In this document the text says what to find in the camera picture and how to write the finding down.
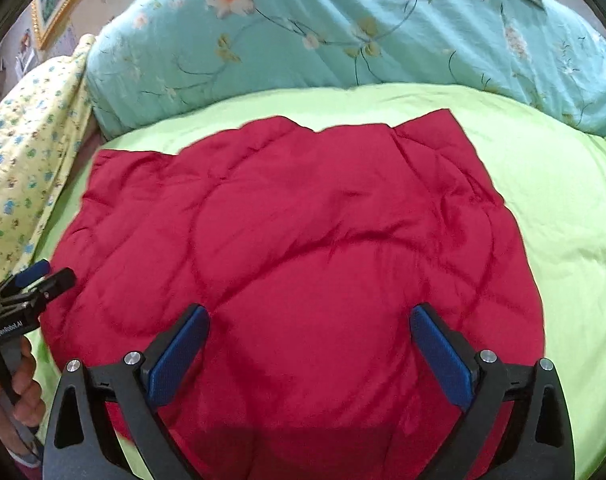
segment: blue gripper pad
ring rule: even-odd
[[[160,334],[152,342],[145,351],[146,362],[141,367],[150,406],[158,408],[172,401],[183,376],[203,347],[208,332],[207,310],[201,305],[192,305],[168,332]],[[165,350],[158,356],[150,355],[160,345]]]
[[[474,374],[448,340],[445,322],[432,307],[419,305],[410,313],[410,329],[449,402],[467,411],[474,399]]]
[[[14,286],[21,290],[50,272],[48,260],[39,260],[14,277]]]

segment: bed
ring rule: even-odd
[[[137,0],[97,38],[85,77],[103,148],[114,150],[176,153],[274,115],[318,131],[449,108],[518,222],[577,478],[601,464],[606,42],[573,12],[553,0],[245,0],[227,10],[221,0]],[[90,164],[52,202],[35,258],[54,253],[89,174]],[[42,334],[30,339],[50,403],[57,367]]]

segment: floral fabric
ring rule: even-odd
[[[606,136],[606,41],[554,0],[136,0],[88,59],[109,139],[251,92],[460,84]]]
[[[38,66],[0,104],[0,280],[29,265],[70,173],[91,114],[93,43]]]

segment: blue rubber pad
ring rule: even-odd
[[[474,399],[472,372],[421,306],[410,314],[410,329],[449,402],[467,411]]]
[[[150,371],[147,398],[152,406],[165,406],[171,402],[208,332],[208,311],[199,306]]]
[[[49,273],[50,263],[48,260],[39,260],[26,270],[22,270],[14,277],[14,286],[21,290],[22,288],[26,288],[26,286],[34,283],[36,280]]]

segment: teal floral headboard cover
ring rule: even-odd
[[[606,135],[606,41],[554,0],[136,0],[88,60],[110,139],[233,96],[461,84]]]

